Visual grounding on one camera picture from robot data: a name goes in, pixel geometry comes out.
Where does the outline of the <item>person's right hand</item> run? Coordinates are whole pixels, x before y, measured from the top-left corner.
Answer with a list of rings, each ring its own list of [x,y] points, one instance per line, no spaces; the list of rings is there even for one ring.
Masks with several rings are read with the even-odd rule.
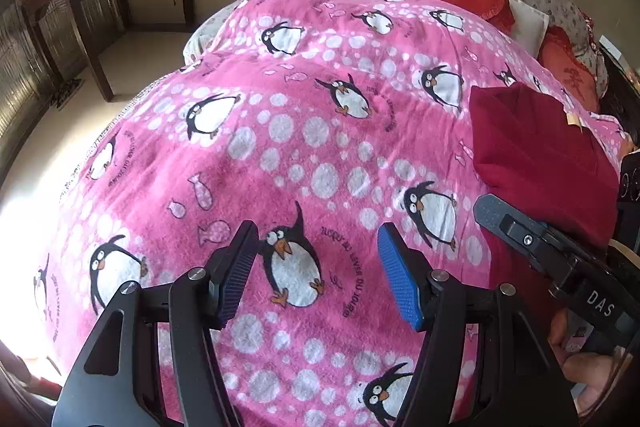
[[[564,377],[573,384],[584,385],[584,389],[574,399],[578,414],[586,417],[597,410],[614,386],[626,373],[634,361],[624,349],[615,355],[598,355],[593,352],[570,353],[562,343],[568,332],[568,311],[561,309],[554,314],[550,324],[548,343],[558,360]]]

